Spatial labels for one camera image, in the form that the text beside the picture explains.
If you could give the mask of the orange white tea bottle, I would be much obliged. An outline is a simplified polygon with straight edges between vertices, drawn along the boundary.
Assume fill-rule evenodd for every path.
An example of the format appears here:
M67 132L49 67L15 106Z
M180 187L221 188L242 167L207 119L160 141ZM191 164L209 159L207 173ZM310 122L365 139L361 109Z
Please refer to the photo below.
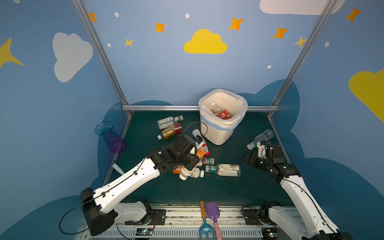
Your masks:
M196 156L201 160L202 158L204 158L206 155L206 152L202 149L198 149L197 150L197 153L196 153Z

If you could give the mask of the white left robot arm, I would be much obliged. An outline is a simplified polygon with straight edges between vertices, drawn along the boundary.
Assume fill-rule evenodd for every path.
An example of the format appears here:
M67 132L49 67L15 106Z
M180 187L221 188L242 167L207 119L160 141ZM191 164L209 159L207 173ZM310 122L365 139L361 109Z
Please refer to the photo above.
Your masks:
M118 204L145 183L178 166L191 171L199 162L198 149L194 139L181 135L167 147L153 148L135 167L113 182L96 190L84 189L80 194L82 211L91 236L102 234L119 218L141 221L137 210L120 211Z

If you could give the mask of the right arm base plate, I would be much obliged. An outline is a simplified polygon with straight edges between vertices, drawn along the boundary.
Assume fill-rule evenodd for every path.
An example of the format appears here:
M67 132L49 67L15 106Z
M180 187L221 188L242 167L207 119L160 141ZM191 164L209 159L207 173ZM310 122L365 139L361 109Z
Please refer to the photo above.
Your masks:
M269 223L265 223L260 219L259 210L254 209L242 209L241 213L245 219L247 226L268 226Z

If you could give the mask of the white bottle red label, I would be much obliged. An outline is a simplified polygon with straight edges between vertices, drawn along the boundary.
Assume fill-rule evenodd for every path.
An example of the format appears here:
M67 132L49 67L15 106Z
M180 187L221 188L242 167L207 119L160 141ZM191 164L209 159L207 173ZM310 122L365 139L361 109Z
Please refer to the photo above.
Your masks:
M206 143L205 139L203 138L200 130L198 130L198 129L193 130L192 135L194 136L195 141L199 144L199 149L201 149L203 152L205 152L204 156L209 157L210 152L209 152L207 143Z

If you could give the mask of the gold red label tea bottle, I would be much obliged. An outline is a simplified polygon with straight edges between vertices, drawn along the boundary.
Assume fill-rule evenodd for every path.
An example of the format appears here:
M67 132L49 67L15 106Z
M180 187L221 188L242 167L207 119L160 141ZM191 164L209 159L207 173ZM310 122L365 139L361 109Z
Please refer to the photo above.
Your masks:
M168 139L183 130L183 127L180 123L175 123L161 131L161 134L157 136L159 140Z

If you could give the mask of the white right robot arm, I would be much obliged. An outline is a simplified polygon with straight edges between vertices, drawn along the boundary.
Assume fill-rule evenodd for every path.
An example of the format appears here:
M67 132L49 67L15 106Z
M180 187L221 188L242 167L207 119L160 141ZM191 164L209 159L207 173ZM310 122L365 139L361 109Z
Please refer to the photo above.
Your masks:
M246 165L268 172L277 180L294 203L303 223L299 223L278 201L265 201L259 218L283 230L292 240L351 240L322 210L307 188L299 170L285 160L280 145L259 147L260 153L243 156Z

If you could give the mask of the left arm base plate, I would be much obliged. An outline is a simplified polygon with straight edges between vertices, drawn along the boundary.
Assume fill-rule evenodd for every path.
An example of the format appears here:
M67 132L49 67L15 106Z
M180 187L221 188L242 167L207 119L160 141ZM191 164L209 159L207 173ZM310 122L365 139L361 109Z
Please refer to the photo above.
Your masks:
M144 218L138 222L126 221L126 226L140 226L140 225L164 225L166 220L165 209L155 209L144 216Z

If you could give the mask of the clear bottle red green label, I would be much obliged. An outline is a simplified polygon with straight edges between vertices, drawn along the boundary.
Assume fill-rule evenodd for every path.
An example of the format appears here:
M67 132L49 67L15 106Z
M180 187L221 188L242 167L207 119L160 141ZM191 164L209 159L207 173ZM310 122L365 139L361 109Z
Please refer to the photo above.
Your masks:
M219 117L223 120L228 120L232 118L232 115L228 113L226 110L220 112Z

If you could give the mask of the orange label juice bottle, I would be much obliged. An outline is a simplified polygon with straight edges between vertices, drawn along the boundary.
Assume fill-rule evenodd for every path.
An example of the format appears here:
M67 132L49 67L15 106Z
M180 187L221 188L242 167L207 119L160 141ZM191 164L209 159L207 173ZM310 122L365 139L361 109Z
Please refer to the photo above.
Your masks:
M173 174L178 174L179 178L185 181L188 177L192 178L203 178L205 172L199 168L193 168L192 170L187 170L184 166L179 166L176 169L173 169Z

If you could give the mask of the clear square bottle green cap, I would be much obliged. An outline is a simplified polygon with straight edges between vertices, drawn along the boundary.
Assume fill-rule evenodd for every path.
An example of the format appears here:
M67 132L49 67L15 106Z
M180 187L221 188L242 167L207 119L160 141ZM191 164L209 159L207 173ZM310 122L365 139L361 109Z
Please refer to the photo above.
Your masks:
M206 165L205 172L215 173L222 177L239 177L241 175L241 168L235 164Z

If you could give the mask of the clear bottle white orange label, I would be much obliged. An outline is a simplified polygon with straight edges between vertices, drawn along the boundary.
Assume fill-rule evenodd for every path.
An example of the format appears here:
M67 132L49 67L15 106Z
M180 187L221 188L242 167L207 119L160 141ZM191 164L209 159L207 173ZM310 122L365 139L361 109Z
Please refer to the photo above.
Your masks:
M203 165L214 165L215 164L215 160L214 158L202 158L198 163L197 163L197 167L201 167Z

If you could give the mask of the clear bottle green white label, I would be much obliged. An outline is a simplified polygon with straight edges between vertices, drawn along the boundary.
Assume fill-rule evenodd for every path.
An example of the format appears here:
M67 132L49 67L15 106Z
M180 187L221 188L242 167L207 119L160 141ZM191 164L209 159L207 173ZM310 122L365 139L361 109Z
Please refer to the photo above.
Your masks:
M166 129L167 127L172 126L175 123L181 122L184 120L184 117L182 115L177 117L167 117L161 120L157 121L157 125L159 130Z

